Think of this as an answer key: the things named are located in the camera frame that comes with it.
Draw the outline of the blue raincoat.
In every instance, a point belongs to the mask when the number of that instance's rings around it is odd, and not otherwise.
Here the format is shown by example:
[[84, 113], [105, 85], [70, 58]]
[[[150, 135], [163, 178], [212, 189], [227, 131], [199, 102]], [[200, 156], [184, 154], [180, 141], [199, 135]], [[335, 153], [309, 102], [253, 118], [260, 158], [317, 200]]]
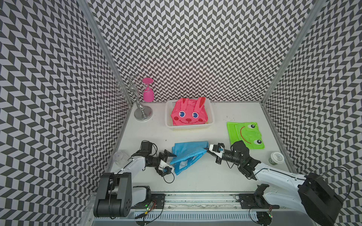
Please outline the blue raincoat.
[[206, 154], [209, 143], [207, 141], [176, 143], [172, 148], [172, 153], [176, 155], [170, 164], [174, 167], [174, 173], [180, 175], [191, 165], [196, 163]]

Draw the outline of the green frog raincoat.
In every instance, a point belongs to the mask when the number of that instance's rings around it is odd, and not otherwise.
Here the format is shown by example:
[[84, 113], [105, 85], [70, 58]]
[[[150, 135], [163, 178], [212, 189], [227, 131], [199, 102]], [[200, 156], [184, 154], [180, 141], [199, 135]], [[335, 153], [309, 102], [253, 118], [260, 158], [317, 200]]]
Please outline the green frog raincoat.
[[243, 141], [248, 149], [265, 149], [257, 122], [227, 122], [230, 144]]

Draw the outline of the pink bunny raincoat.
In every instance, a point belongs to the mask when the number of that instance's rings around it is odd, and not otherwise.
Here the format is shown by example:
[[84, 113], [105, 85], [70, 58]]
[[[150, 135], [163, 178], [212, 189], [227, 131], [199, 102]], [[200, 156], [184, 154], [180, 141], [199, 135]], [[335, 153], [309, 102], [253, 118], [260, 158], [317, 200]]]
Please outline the pink bunny raincoat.
[[179, 99], [171, 113], [173, 126], [199, 125], [208, 122], [208, 114], [205, 109], [206, 98]]

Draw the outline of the white plastic basket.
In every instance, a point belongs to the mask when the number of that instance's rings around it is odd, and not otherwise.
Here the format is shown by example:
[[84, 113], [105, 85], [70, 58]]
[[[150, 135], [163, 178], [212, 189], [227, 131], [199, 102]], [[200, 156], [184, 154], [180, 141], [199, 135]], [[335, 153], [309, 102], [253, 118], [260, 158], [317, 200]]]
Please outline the white plastic basket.
[[183, 126], [173, 126], [173, 121], [171, 118], [171, 113], [173, 111], [173, 108], [178, 100], [170, 100], [166, 103], [165, 108], [165, 124], [166, 127], [173, 131], [185, 131], [185, 130], [196, 130], [196, 129], [207, 129], [211, 125], [214, 124], [214, 111], [212, 109], [212, 105], [209, 99], [206, 99], [205, 103], [205, 109], [208, 114], [208, 122], [205, 124], [199, 124], [199, 125], [183, 125]]

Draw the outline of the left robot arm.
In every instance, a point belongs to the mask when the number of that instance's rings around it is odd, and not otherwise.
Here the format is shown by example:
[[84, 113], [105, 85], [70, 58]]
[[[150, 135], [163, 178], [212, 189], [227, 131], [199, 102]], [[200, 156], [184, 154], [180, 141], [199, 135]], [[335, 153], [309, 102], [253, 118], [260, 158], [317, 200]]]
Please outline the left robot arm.
[[139, 150], [132, 154], [127, 164], [117, 173], [104, 173], [93, 206], [93, 215], [99, 217], [127, 217], [132, 207], [144, 209], [136, 218], [147, 216], [155, 207], [149, 186], [133, 186], [137, 174], [147, 167], [154, 168], [162, 178], [172, 173], [173, 168], [167, 163], [169, 157], [177, 155], [164, 150], [158, 153], [157, 146], [147, 140], [141, 142]]

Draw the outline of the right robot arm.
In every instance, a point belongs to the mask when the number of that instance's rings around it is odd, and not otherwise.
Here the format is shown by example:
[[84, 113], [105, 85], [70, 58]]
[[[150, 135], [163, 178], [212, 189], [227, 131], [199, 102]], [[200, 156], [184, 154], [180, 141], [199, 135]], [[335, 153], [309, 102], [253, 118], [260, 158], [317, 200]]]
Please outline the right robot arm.
[[207, 152], [222, 161], [236, 165], [247, 179], [259, 181], [249, 209], [286, 207], [304, 213], [320, 226], [335, 224], [343, 206], [343, 198], [335, 193], [322, 176], [282, 171], [254, 159], [243, 141], [235, 142], [230, 150], [223, 143], [210, 145]]

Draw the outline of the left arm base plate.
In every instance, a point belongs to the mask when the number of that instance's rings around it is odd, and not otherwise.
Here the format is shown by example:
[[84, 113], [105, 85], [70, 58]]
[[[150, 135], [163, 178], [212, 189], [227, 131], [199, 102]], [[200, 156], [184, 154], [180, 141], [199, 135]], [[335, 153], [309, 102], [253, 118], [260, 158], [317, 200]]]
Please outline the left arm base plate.
[[132, 209], [136, 210], [145, 210], [151, 204], [154, 204], [155, 209], [163, 209], [165, 206], [165, 197], [166, 194], [151, 194], [150, 197], [146, 198], [145, 201], [140, 202], [132, 207]]

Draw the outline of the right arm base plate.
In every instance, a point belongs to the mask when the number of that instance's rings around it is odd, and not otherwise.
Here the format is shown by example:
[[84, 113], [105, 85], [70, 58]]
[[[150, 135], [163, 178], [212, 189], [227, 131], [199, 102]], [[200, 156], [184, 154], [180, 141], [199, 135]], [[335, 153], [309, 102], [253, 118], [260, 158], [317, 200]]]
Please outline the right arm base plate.
[[254, 195], [252, 193], [244, 193], [236, 195], [237, 201], [242, 209], [279, 209], [279, 205], [269, 204], [262, 195]]

